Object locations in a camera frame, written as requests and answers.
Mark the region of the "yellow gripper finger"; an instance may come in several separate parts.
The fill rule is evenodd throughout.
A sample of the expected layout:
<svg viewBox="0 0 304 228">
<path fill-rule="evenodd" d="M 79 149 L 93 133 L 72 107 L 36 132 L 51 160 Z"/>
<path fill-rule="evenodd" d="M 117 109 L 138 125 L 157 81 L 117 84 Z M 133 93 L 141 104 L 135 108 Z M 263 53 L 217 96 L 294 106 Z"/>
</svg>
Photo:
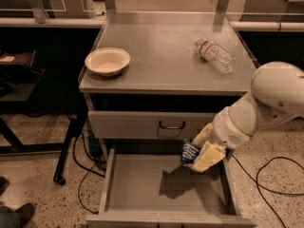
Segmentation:
<svg viewBox="0 0 304 228">
<path fill-rule="evenodd" d="M 202 130 L 201 132 L 195 137 L 195 139 L 192 141 L 192 144 L 197 146 L 198 148 L 202 148 L 203 145 L 207 141 L 212 140 L 212 124 L 208 123 Z"/>
<path fill-rule="evenodd" d="M 196 172 L 204 172 L 226 157 L 226 147 L 216 142 L 207 141 L 195 158 L 190 168 Z"/>
</svg>

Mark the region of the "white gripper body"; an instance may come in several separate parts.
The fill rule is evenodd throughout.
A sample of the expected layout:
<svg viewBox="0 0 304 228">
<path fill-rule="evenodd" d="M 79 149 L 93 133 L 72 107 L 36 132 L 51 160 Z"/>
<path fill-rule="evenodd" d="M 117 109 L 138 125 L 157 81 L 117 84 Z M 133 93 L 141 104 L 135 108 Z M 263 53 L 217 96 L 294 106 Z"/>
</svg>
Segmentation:
<svg viewBox="0 0 304 228">
<path fill-rule="evenodd" d="M 229 107 L 223 108 L 212 121 L 211 135 L 216 143 L 229 149 L 236 149 L 250 141 L 250 137 L 240 131 L 229 115 Z"/>
</svg>

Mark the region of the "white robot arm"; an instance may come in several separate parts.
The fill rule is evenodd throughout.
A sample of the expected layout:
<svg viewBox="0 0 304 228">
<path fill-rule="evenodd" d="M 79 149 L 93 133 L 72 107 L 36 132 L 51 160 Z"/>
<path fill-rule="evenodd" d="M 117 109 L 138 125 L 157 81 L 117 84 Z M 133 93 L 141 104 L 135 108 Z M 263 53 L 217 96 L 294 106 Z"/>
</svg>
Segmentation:
<svg viewBox="0 0 304 228">
<path fill-rule="evenodd" d="M 189 167 L 203 172 L 226 157 L 261 129 L 304 116 L 304 70 L 284 62 L 260 66 L 251 89 L 234 104 L 223 108 L 206 125 L 192 145 L 198 149 Z"/>
</svg>

